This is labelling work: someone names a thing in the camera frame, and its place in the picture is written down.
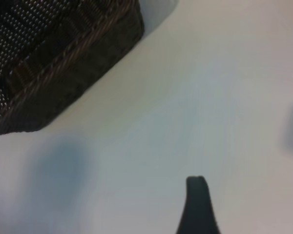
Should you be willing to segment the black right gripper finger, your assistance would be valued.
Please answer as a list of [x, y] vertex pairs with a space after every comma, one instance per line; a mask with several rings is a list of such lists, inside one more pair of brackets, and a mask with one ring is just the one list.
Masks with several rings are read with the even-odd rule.
[[186, 200], [178, 234], [219, 234], [208, 184], [203, 176], [186, 179]]

